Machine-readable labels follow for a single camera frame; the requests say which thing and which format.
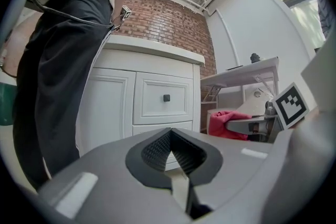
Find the white wall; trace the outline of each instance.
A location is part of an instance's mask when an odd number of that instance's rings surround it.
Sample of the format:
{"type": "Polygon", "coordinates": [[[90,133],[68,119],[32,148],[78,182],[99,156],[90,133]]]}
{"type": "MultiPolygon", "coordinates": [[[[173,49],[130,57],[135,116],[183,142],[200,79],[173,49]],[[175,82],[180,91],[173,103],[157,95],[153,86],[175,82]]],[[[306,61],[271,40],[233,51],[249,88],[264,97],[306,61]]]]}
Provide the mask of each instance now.
{"type": "MultiPolygon", "coordinates": [[[[210,13],[217,8],[222,14],[242,65],[251,63],[250,56],[254,52],[266,59],[279,57],[280,91],[295,81],[309,108],[316,106],[300,75],[314,57],[314,46],[281,0],[214,0],[208,8],[210,13]]],[[[206,19],[213,41],[217,72],[220,73],[236,66],[236,62],[218,14],[215,12],[206,19]]],[[[226,89],[221,92],[219,105],[239,105],[242,100],[238,91],[239,89],[226,89]]]]}
{"type": "Polygon", "coordinates": [[[304,32],[312,41],[315,48],[323,45],[326,38],[323,35],[317,0],[306,0],[293,7],[290,10],[294,13],[304,32]]]}

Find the small black object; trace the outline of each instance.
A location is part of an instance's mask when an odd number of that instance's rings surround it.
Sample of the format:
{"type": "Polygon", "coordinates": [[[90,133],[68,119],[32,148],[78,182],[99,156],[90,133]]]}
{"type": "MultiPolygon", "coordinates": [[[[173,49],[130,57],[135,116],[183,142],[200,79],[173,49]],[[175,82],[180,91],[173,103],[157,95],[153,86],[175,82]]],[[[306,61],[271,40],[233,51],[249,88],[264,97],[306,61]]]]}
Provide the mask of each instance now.
{"type": "Polygon", "coordinates": [[[250,59],[251,59],[251,63],[260,62],[260,57],[257,54],[252,54],[250,59]]]}
{"type": "Polygon", "coordinates": [[[163,102],[169,102],[170,101],[170,94],[164,94],[163,95],[163,102]]]}
{"type": "Polygon", "coordinates": [[[251,123],[248,124],[248,131],[249,132],[253,132],[253,126],[254,126],[254,124],[255,124],[254,122],[251,122],[251,123]]]}
{"type": "Polygon", "coordinates": [[[232,67],[232,68],[226,69],[226,71],[229,71],[229,70],[232,70],[232,69],[236,69],[238,67],[232,67]]]}

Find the red brick wall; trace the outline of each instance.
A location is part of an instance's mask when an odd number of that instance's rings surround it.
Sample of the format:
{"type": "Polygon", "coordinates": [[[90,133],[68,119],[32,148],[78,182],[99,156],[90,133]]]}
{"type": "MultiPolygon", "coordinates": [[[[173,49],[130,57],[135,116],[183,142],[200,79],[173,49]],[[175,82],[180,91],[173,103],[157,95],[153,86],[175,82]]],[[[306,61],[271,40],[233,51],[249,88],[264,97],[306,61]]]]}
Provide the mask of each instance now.
{"type": "Polygon", "coordinates": [[[170,0],[130,0],[132,10],[117,35],[180,47],[205,58],[201,78],[216,73],[214,49],[204,16],[170,0]]]}

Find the red cloth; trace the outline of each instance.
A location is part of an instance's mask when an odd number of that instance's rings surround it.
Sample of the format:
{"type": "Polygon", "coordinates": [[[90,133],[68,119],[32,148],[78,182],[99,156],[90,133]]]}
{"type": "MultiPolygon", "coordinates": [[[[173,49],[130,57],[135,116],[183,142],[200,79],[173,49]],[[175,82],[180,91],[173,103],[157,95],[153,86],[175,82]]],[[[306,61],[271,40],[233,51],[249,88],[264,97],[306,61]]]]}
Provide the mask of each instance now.
{"type": "Polygon", "coordinates": [[[245,120],[251,118],[252,116],[239,113],[237,111],[220,111],[212,113],[209,122],[209,135],[237,140],[247,140],[247,134],[230,131],[225,127],[225,123],[229,120],[245,120]]]}

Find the cabinet door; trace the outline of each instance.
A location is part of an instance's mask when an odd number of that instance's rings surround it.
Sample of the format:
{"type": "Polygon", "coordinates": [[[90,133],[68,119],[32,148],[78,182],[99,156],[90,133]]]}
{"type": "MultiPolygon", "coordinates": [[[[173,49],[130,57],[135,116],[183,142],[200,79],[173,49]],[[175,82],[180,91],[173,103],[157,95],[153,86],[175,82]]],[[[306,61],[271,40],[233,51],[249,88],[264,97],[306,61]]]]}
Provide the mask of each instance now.
{"type": "Polygon", "coordinates": [[[140,72],[136,75],[133,124],[193,120],[192,79],[140,72]]]}
{"type": "Polygon", "coordinates": [[[81,154],[132,136],[135,72],[93,68],[77,120],[81,154]]]}

